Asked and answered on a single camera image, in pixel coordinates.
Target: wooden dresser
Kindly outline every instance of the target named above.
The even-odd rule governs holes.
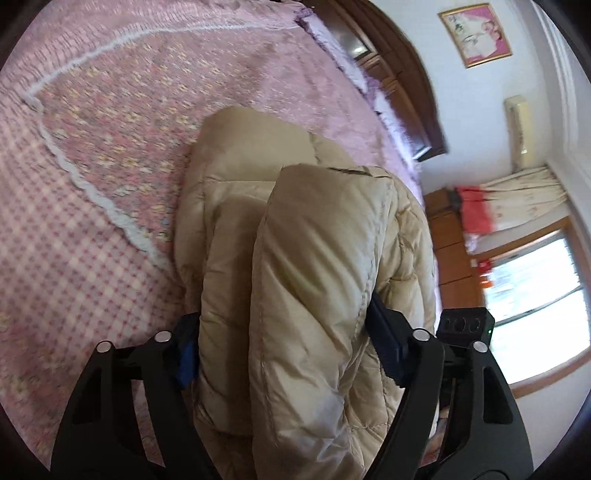
[[[482,307],[484,295],[472,257],[466,252],[462,224],[447,190],[425,195],[425,209],[439,265],[439,289],[444,309]]]

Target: bed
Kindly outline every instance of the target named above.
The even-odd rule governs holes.
[[[184,313],[171,232],[205,116],[273,113],[421,196],[445,144],[419,56],[366,0],[305,3],[366,74],[311,11],[267,0],[54,0],[2,69],[0,403],[44,463],[92,348]]]

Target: picture frame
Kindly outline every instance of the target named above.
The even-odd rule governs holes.
[[[513,55],[505,31],[490,4],[448,10],[441,12],[439,17],[466,68]]]

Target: white wall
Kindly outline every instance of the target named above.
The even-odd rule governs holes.
[[[491,0],[514,55],[466,69],[438,13],[466,0],[372,0],[413,43],[433,85],[449,153],[421,164],[425,193],[479,184],[511,173],[503,101],[524,95],[535,122],[536,150],[551,149],[550,114],[535,48],[512,0]]]
[[[534,119],[537,154],[548,160],[591,231],[591,85],[568,47],[556,48],[548,41],[548,25],[540,20],[535,6],[527,0],[490,0],[514,55],[465,69],[437,14],[469,5],[469,1],[372,1],[414,44],[439,107],[449,153],[422,164],[423,190],[428,193],[444,186],[479,184],[509,174],[503,100],[524,95]],[[533,233],[568,211],[565,206],[529,225],[491,236],[479,250]],[[518,400],[535,466],[558,445],[590,386],[591,364],[587,364]]]
[[[542,390],[517,399],[534,467],[556,448],[589,393],[591,362]]]

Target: silver screw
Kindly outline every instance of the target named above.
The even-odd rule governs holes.
[[[107,342],[106,340],[104,342],[99,343],[96,346],[96,351],[99,353],[108,352],[110,349],[111,349],[111,342]]]
[[[474,350],[480,353],[487,353],[488,347],[484,342],[474,342]]]
[[[168,330],[162,330],[162,332],[158,332],[154,335],[154,340],[158,343],[168,342],[173,337],[173,334],[170,333]]]
[[[422,328],[418,328],[415,331],[413,331],[413,337],[415,337],[415,339],[419,342],[428,342],[431,338],[431,334],[428,331],[423,330]]]

